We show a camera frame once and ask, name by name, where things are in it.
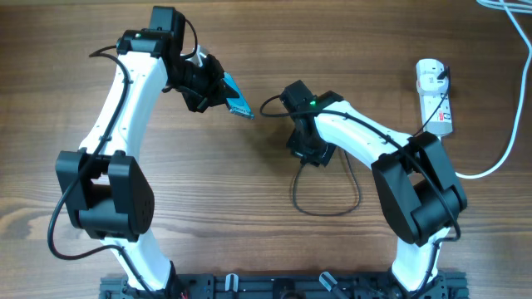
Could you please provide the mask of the teal Galaxy smartphone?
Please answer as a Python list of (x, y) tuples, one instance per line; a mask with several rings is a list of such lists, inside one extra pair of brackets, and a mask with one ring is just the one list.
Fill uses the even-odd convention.
[(234, 91), (231, 96), (226, 97), (226, 105), (229, 112), (253, 120), (254, 113), (252, 112), (248, 102), (245, 100), (244, 95), (240, 91), (235, 80), (228, 72), (224, 73), (224, 82), (227, 87), (230, 87)]

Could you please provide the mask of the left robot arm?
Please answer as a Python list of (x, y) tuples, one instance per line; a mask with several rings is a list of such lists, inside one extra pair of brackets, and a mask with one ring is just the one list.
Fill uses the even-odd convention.
[(140, 169), (140, 147), (160, 94), (178, 91), (192, 112), (225, 105), (246, 118), (253, 112), (232, 76), (210, 53), (184, 53), (191, 22), (173, 7), (153, 8), (150, 24), (128, 30), (115, 45), (95, 51), (116, 64), (96, 123), (75, 151), (56, 162), (71, 225), (112, 251), (126, 277), (105, 282), (103, 297), (184, 298), (186, 286), (151, 230), (155, 195)]

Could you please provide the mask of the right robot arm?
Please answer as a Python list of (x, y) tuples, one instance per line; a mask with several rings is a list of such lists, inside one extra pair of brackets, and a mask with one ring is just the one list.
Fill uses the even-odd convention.
[(295, 129), (287, 146), (302, 165), (327, 165), (342, 149), (371, 171), (382, 213), (398, 237), (392, 275), (420, 296), (437, 274), (441, 244), (458, 231), (466, 193), (440, 139), (390, 130), (352, 108), (339, 94), (314, 95), (302, 81), (279, 96)]

